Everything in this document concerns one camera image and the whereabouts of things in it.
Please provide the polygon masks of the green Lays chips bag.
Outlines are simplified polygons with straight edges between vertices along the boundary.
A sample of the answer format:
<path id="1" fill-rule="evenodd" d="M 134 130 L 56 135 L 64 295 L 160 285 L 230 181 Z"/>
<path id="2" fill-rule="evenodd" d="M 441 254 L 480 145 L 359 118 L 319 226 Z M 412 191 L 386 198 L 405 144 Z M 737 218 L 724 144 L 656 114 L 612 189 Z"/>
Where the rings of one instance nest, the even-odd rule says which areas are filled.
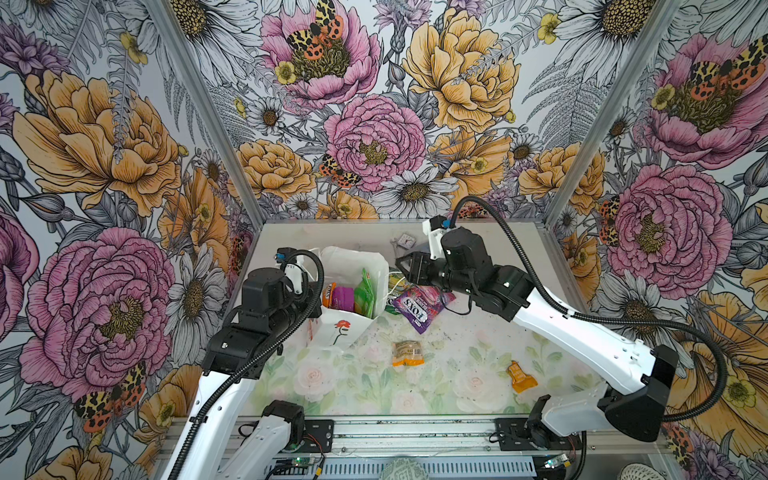
<path id="1" fill-rule="evenodd" d="M 353 290 L 354 312 L 360 316 L 373 319 L 376 304 L 376 292 L 373 280 L 367 269 L 363 268 L 361 280 Z"/>

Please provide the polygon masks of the green Foxs candy bag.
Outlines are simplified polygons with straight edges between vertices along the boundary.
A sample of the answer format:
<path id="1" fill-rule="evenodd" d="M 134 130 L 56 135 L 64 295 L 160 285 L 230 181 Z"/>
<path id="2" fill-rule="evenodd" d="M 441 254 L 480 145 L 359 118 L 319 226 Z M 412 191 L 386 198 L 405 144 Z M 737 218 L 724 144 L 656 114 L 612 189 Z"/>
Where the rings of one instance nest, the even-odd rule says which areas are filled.
<path id="1" fill-rule="evenodd" d="M 394 306 L 394 301 L 411 287 L 412 284 L 405 279 L 402 272 L 391 270 L 388 275 L 385 311 L 394 316 L 399 315 L 399 311 Z"/>

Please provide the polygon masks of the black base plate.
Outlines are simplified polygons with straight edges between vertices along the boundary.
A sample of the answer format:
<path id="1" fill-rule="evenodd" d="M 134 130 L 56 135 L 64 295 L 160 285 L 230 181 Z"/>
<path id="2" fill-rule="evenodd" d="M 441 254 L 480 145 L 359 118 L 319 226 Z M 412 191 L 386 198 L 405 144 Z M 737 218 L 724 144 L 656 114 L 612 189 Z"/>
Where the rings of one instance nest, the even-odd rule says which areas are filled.
<path id="1" fill-rule="evenodd" d="M 582 447 L 581 437 L 557 436 L 542 422 L 523 417 L 502 417 L 494 420 L 494 430 L 488 436 L 501 451 L 576 451 Z"/>
<path id="2" fill-rule="evenodd" d="M 305 419 L 290 427 L 289 442 L 283 453 L 330 453 L 335 422 L 330 419 Z"/>

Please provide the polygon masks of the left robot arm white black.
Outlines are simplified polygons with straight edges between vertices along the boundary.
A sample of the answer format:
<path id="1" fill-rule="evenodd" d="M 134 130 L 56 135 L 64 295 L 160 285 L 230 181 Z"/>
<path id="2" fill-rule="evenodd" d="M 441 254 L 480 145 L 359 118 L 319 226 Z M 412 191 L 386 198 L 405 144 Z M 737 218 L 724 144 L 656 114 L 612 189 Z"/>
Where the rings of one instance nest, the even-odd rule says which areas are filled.
<path id="1" fill-rule="evenodd" d="M 299 442 L 302 407 L 277 401 L 235 453 L 224 456 L 266 362 L 319 313 L 322 283 L 296 266 L 262 267 L 248 274 L 239 305 L 208 344 L 196 397 L 162 478 L 263 479 L 274 457 Z"/>

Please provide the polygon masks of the purple Lotte gummy bag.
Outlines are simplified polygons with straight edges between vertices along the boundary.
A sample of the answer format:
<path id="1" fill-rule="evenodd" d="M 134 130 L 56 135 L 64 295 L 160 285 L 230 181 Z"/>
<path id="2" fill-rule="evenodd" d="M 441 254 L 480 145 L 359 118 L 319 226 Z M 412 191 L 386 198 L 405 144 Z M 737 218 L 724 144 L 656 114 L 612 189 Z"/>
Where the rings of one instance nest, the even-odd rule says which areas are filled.
<path id="1" fill-rule="evenodd" d="M 354 312 L 354 289 L 351 287 L 337 286 L 333 296 L 333 307 L 331 309 Z"/>

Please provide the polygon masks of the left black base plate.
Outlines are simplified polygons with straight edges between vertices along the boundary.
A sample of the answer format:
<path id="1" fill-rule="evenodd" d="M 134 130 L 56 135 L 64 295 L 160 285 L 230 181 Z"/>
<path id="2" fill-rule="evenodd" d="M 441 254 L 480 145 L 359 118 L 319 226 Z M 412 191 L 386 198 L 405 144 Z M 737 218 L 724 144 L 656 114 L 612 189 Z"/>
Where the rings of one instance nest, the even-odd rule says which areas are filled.
<path id="1" fill-rule="evenodd" d="M 330 419 L 305 419 L 290 427 L 289 442 L 283 453 L 330 453 L 335 422 Z"/>

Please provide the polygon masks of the aluminium mounting rail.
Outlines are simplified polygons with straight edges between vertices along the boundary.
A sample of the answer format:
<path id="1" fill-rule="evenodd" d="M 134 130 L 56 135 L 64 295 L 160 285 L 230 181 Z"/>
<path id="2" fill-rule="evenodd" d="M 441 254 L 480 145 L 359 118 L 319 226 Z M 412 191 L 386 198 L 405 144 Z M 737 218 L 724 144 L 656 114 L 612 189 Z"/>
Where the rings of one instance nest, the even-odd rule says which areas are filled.
<path id="1" fill-rule="evenodd" d="M 335 422 L 327 454 L 283 453 L 263 479 L 681 479 L 661 442 L 617 432 L 581 436 L 576 451 L 501 451 L 488 436 L 493 415 L 309 417 Z M 239 417 L 224 456 L 255 430 L 259 417 Z"/>

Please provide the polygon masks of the purple Foxs berries candy bag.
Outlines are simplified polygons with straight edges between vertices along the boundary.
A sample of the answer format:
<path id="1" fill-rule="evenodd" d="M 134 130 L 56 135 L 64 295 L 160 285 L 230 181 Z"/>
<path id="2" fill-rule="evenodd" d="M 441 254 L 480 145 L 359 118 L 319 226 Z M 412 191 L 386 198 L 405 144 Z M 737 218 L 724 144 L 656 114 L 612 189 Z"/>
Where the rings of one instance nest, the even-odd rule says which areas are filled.
<path id="1" fill-rule="evenodd" d="M 443 292 L 436 287 L 414 286 L 397 296 L 392 305 L 422 335 L 455 299 L 453 293 Z"/>

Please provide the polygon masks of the blue grey glasses case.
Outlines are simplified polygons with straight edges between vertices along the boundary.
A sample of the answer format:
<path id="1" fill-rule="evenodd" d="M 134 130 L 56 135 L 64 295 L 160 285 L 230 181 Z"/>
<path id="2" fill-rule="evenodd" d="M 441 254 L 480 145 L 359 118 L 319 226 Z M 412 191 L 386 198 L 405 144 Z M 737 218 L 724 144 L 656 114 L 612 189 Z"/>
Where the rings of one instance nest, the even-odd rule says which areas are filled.
<path id="1" fill-rule="evenodd" d="M 427 241 L 424 241 L 424 242 L 421 242 L 421 243 L 417 244 L 413 248 L 413 251 L 416 252 L 416 253 L 424 254 L 427 257 L 431 257 L 431 249 L 430 249 L 429 243 Z"/>

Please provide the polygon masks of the orange Foxs candy bag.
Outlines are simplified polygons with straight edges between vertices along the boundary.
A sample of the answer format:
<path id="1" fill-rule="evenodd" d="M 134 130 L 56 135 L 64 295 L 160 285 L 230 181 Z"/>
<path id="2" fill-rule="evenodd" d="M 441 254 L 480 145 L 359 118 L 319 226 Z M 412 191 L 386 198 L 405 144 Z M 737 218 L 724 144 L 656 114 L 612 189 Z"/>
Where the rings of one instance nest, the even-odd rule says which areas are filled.
<path id="1" fill-rule="evenodd" d="M 325 308 L 333 307 L 333 296 L 336 288 L 337 288 L 337 284 L 335 282 L 331 282 L 324 286 L 322 295 L 321 295 L 321 300 L 322 300 L 322 305 Z"/>

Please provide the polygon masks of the small square clock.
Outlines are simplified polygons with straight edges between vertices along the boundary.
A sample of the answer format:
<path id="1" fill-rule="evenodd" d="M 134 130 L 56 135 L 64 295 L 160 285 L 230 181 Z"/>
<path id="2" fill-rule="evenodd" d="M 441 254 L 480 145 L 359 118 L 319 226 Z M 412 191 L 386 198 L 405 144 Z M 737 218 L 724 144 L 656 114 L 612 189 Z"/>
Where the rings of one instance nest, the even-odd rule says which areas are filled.
<path id="1" fill-rule="evenodd" d="M 401 234 L 396 240 L 396 245 L 404 250 L 412 249 L 415 246 L 415 244 L 416 244 L 416 239 L 407 233 Z"/>

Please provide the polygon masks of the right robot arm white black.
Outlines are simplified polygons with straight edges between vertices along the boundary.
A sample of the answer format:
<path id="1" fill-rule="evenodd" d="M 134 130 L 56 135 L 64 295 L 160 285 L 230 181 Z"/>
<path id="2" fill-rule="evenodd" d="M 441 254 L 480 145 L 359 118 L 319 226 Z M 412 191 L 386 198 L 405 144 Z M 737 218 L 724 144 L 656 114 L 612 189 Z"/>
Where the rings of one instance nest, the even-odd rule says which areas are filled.
<path id="1" fill-rule="evenodd" d="M 642 442 L 657 440 L 679 361 L 676 350 L 578 320 L 560 299 L 548 303 L 528 273 L 494 264 L 483 239 L 466 228 L 434 230 L 428 243 L 428 251 L 397 258 L 408 282 L 464 293 L 479 309 L 544 337 L 602 378 L 590 389 L 542 396 L 529 416 L 531 429 L 559 437 L 615 430 Z"/>

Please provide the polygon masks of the small tan snack packet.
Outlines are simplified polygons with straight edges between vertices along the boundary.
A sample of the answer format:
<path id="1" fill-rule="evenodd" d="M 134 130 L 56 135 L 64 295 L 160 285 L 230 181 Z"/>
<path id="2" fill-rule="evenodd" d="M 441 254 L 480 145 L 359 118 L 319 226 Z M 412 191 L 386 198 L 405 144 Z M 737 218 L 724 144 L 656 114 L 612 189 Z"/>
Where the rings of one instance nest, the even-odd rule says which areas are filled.
<path id="1" fill-rule="evenodd" d="M 425 363 L 422 345 L 418 341 L 401 341 L 393 345 L 392 366 L 419 366 Z"/>

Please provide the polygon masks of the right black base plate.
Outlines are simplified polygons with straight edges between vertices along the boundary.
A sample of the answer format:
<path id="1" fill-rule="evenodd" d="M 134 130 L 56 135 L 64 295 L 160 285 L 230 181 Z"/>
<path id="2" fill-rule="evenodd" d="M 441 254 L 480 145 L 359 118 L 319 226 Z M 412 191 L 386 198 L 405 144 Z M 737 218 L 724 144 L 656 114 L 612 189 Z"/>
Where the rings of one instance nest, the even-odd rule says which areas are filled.
<path id="1" fill-rule="evenodd" d="M 542 422 L 523 417 L 502 417 L 494 420 L 494 430 L 488 436 L 501 451 L 576 451 L 582 447 L 581 437 L 557 436 Z"/>

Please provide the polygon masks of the white floral paper bag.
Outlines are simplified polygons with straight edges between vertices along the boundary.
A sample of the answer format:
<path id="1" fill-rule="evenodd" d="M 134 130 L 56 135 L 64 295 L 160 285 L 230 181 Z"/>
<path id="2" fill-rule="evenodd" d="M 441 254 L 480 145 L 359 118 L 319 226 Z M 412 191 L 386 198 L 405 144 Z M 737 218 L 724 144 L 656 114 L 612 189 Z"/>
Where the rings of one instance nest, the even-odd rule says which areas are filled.
<path id="1" fill-rule="evenodd" d="M 390 266 L 377 252 L 329 246 L 319 251 L 324 267 L 321 312 L 309 321 L 308 344 L 346 350 L 387 306 Z"/>

